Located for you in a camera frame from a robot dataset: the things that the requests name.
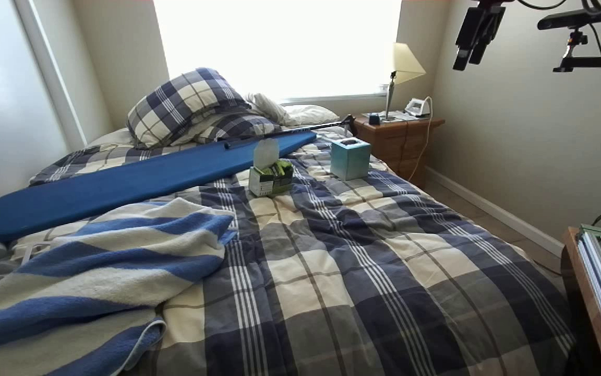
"wooden nightstand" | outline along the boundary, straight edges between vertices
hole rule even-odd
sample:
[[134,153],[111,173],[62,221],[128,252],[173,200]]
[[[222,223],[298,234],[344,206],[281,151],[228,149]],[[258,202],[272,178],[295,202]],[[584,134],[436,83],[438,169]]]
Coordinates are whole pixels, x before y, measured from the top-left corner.
[[353,134],[369,142],[371,153],[381,160],[396,176],[423,189],[425,147],[431,129],[445,119],[392,119],[369,126],[368,115],[355,118]]

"window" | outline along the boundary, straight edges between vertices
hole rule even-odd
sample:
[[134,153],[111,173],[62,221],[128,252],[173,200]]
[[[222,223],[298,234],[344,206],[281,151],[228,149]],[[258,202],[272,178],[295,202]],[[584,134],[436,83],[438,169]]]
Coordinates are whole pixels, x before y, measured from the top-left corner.
[[154,0],[168,76],[274,99],[381,92],[401,0]]

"small item on nightstand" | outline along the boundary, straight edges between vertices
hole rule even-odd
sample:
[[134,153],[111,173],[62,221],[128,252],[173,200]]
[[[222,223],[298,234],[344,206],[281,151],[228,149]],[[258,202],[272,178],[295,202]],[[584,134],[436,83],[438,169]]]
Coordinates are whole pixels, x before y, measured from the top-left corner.
[[274,138],[265,138],[255,149],[255,164],[248,176],[248,190],[255,197],[281,194],[292,189],[295,168],[280,160]]
[[329,144],[329,171],[342,179],[368,176],[369,144],[359,138],[334,141]]
[[381,123],[381,118],[380,118],[377,113],[369,113],[369,115],[368,115],[368,123],[369,123],[369,126],[380,126],[380,123]]

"wooden furniture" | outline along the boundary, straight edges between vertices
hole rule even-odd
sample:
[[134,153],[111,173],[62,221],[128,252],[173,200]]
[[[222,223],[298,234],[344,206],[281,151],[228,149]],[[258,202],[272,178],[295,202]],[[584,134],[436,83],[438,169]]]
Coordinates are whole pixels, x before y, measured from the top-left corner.
[[355,118],[353,134],[369,142],[371,153],[381,160],[396,176],[425,185],[425,149],[431,129],[442,126],[445,119],[394,119],[380,126],[369,126],[368,118]]
[[594,284],[578,255],[578,231],[569,228],[561,253],[564,284],[571,310],[571,329],[576,347],[569,353],[565,374],[601,374],[601,310],[594,303]]

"plaid pillow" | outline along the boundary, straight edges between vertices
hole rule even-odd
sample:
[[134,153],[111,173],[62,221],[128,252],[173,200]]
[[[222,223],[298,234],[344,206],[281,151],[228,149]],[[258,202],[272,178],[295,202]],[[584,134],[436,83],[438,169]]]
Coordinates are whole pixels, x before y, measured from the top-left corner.
[[196,70],[173,77],[144,96],[128,115],[128,127],[137,149],[166,147],[193,123],[222,109],[248,104],[212,70]]
[[234,141],[234,138],[252,138],[262,134],[281,131],[280,123],[270,121],[262,115],[242,112],[242,113],[228,113],[216,115],[212,126],[206,127],[196,141],[198,142],[216,142],[216,141]]

